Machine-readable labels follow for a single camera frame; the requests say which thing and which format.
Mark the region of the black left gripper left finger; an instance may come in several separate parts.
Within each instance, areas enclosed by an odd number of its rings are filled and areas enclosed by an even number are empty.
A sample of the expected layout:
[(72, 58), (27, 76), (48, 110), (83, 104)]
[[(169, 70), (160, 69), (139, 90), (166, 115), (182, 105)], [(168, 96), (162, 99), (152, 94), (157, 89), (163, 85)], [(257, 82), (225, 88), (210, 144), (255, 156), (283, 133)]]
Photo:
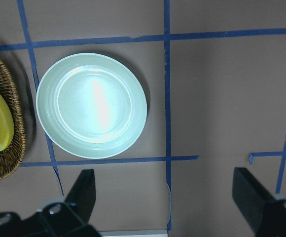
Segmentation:
[(66, 198), (47, 205), (42, 214), (54, 226), (82, 226), (88, 224), (95, 206), (95, 174), (84, 169)]

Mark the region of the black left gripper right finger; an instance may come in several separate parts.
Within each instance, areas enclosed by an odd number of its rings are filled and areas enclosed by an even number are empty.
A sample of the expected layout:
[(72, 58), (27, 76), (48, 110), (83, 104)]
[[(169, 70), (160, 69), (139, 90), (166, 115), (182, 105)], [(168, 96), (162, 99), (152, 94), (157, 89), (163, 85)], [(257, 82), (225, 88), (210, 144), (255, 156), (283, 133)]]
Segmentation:
[(247, 168), (234, 168), (232, 198), (256, 237), (286, 237), (286, 198), (272, 195)]

